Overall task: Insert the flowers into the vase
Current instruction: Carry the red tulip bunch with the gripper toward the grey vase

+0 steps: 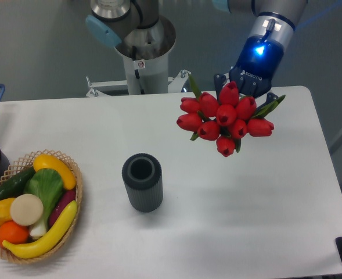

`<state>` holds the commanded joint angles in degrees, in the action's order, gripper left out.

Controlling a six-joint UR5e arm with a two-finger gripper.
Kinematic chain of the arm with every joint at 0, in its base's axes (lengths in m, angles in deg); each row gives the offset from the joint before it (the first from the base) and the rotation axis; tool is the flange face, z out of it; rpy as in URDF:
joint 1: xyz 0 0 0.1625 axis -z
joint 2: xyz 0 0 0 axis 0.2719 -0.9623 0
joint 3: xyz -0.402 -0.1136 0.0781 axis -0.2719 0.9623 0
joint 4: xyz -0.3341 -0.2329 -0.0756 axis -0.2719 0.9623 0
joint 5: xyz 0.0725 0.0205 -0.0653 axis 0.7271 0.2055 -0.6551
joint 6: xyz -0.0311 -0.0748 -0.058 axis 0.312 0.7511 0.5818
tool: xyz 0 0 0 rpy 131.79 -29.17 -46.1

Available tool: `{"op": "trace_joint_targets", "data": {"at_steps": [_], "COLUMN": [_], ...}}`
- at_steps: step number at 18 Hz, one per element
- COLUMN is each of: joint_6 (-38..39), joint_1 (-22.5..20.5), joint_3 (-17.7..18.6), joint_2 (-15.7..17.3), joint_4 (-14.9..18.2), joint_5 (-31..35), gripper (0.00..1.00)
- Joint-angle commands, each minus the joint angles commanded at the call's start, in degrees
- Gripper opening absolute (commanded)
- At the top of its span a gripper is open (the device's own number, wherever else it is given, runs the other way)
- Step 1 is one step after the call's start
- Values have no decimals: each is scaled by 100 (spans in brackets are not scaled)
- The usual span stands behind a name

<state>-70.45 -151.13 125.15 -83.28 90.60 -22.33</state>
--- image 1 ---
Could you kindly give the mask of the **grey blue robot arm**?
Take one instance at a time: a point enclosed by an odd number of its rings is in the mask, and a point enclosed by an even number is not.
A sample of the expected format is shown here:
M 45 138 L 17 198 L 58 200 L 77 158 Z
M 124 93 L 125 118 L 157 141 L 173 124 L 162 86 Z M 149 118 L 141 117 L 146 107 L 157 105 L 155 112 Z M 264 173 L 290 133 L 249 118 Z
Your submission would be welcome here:
M 306 1 L 214 1 L 225 12 L 250 11 L 253 28 L 235 65 L 228 74 L 216 74 L 216 93 L 234 81 L 243 95 L 268 102 L 272 78 L 282 60 Z M 159 13 L 157 1 L 91 1 L 85 24 L 106 47 L 121 55 L 131 95 L 170 91 L 168 56 L 176 41 L 173 24 Z

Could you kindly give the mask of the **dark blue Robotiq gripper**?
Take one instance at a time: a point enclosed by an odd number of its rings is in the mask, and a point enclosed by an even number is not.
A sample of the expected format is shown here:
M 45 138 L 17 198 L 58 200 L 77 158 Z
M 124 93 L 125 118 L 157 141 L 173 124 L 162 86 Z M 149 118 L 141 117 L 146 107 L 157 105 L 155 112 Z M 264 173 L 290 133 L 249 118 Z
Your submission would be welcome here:
M 256 113 L 279 98 L 268 91 L 294 31 L 295 25 L 286 17 L 273 12 L 260 13 L 237 62 L 229 71 L 229 80 L 236 83 L 241 94 L 258 98 L 267 93 L 266 101 L 256 109 Z M 213 78 L 219 98 L 228 79 L 221 73 Z

